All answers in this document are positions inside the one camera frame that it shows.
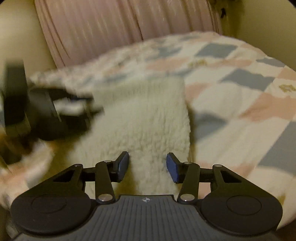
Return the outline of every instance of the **wall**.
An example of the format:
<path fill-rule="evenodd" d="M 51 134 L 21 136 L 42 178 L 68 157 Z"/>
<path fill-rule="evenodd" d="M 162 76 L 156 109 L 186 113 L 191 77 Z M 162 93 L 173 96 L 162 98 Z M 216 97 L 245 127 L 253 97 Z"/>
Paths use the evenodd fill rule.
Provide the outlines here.
<path fill-rule="evenodd" d="M 231 35 L 296 70 L 296 9 L 288 0 L 230 3 Z"/>
<path fill-rule="evenodd" d="M 33 0 L 5 0 L 0 5 L 0 73 L 7 59 L 22 59 L 28 76 L 55 68 Z"/>

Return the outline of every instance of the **round black disc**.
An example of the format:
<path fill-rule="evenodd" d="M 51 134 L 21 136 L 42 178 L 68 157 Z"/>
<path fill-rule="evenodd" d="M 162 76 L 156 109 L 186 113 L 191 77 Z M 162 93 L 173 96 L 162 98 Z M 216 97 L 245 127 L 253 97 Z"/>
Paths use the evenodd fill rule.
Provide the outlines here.
<path fill-rule="evenodd" d="M 282 207 L 273 196 L 218 197 L 214 192 L 201 204 L 201 212 L 214 227 L 231 235 L 253 236 L 276 229 Z"/>
<path fill-rule="evenodd" d="M 56 235 L 73 230 L 89 217 L 91 200 L 82 190 L 55 182 L 46 183 L 42 190 L 28 191 L 12 203 L 11 216 L 21 229 Z"/>

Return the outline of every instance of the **silver rivet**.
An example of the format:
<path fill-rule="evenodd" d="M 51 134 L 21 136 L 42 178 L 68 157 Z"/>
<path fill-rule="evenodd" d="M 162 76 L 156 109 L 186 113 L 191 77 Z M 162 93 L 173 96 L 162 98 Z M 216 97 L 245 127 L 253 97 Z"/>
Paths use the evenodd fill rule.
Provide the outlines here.
<path fill-rule="evenodd" d="M 195 199 L 195 197 L 192 194 L 188 194 L 188 193 L 182 194 L 180 196 L 180 198 L 181 198 L 181 200 L 183 200 L 185 202 L 191 202 Z"/>
<path fill-rule="evenodd" d="M 111 194 L 104 193 L 98 196 L 98 199 L 102 202 L 109 202 L 113 199 L 113 196 Z"/>

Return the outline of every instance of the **patterned blanket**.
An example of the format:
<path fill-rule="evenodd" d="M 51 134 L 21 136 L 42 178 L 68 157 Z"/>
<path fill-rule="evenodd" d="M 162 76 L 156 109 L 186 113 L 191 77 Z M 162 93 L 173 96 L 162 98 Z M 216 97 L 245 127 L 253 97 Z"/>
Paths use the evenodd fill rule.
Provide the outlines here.
<path fill-rule="evenodd" d="M 83 94 L 133 78 L 179 76 L 186 84 L 191 155 L 222 164 L 278 198 L 280 227 L 296 217 L 296 72 L 217 33 L 172 35 L 115 49 L 85 65 L 37 73 L 36 85 Z M 202 198 L 210 191 L 201 185 Z"/>

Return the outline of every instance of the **curtain fold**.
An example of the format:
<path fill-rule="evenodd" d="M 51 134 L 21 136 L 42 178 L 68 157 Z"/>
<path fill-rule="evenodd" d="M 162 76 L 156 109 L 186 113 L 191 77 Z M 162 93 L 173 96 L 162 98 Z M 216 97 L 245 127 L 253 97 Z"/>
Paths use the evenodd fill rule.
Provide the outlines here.
<path fill-rule="evenodd" d="M 58 68 L 168 34 L 222 33 L 207 0 L 35 0 L 35 5 Z"/>

